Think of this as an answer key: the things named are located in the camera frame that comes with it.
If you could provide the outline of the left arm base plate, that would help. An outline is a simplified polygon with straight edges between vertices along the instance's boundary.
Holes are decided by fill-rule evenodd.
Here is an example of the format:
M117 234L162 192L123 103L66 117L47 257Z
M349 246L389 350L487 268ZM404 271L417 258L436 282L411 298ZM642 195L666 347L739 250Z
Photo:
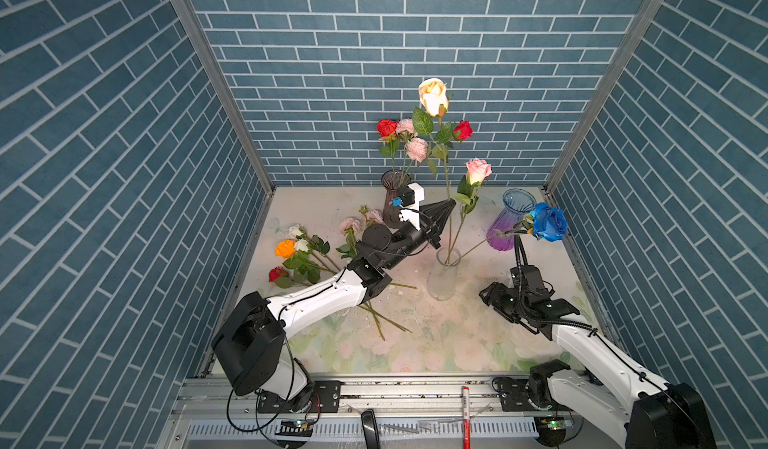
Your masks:
M278 395L263 391L258 400L257 409L260 414L276 412L319 412L337 413L342 383L340 380L318 380L309 382L292 399L285 401Z

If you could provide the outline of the dark purple ribbed vase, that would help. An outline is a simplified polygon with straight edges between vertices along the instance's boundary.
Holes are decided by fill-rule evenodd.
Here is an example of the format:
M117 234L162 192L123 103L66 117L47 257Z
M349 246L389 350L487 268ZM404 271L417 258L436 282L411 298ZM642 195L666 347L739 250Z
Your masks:
M411 176L401 170L389 170L381 177L381 185L386 191L382 219L390 229L397 230L403 225L399 218L400 208L395 207L392 201L398 196L398 191L410 183Z

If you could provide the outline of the clear ribbed glass vase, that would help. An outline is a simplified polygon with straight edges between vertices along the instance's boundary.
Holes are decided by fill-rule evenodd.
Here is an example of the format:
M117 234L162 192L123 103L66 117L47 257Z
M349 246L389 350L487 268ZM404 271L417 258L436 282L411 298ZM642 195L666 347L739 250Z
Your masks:
M437 251L427 280L427 292L433 299L447 301L454 296L461 258L457 249L443 247Z

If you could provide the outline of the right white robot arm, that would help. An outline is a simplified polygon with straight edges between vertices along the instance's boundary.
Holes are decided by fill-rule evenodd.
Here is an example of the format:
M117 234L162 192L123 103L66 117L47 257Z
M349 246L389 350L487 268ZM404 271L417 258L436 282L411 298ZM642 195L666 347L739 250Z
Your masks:
M551 360L531 368L527 395L540 410L571 409L623 448L713 448L705 403L601 335L569 301L556 297L533 265L515 267L510 285L494 282L479 297L503 319L542 335L575 357L581 375Z

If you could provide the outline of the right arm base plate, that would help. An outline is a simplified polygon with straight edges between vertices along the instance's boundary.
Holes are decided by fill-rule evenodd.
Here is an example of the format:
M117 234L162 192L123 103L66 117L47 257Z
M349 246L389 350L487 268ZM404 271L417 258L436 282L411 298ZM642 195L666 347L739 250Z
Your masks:
M503 412L523 411L570 411L568 406L557 403L544 382L536 378L521 379L497 376L491 381Z

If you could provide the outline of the light pink rose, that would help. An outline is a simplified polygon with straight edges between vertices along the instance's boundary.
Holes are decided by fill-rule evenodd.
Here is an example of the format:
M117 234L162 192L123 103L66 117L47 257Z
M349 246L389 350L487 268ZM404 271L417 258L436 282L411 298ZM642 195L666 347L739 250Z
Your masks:
M448 250L448 263L452 263L454 257L452 256L453 250L456 248L459 236L465 224L467 216L474 211L477 206L479 196L478 191L484 181L492 174L491 165L485 160L474 158L466 163L466 174L461 179L456 192L456 200L460 206L459 209L459 226L456 229L455 235L449 245Z

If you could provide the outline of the blue rose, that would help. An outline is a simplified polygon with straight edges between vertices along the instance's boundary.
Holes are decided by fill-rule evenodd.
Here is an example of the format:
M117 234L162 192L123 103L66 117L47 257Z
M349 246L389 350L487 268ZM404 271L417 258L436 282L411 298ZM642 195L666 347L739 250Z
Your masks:
M523 215L510 229L495 229L485 241L492 239L512 239L517 235L530 234L537 240L544 239L556 242L563 239L568 230L568 224L561 209L552 207L545 202L536 204L533 209Z

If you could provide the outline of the cream white rose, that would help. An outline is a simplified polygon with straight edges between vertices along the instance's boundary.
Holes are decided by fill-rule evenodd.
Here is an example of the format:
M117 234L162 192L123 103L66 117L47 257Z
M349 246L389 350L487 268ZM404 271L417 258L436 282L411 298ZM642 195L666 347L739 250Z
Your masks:
M413 110L412 123L417 135L425 144L425 156L430 170L437 175L437 163L442 164L445 177L446 196L451 198L449 181L449 150L457 140L454 134L457 124L445 122L449 109L449 95L445 83L437 78L423 81L418 87L420 106Z

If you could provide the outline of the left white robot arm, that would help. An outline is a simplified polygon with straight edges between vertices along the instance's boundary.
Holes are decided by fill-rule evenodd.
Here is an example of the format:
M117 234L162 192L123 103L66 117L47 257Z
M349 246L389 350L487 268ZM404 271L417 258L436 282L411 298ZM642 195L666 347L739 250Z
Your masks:
M288 341L303 329L378 297L392 283L387 274L429 244L440 247L441 234L456 201L446 199L404 211L419 221L396 232L378 224L357 242L357 255L340 272L301 291L263 298L253 292L235 306L212 340L215 357L236 396L265 391L303 406L314 381L289 354Z

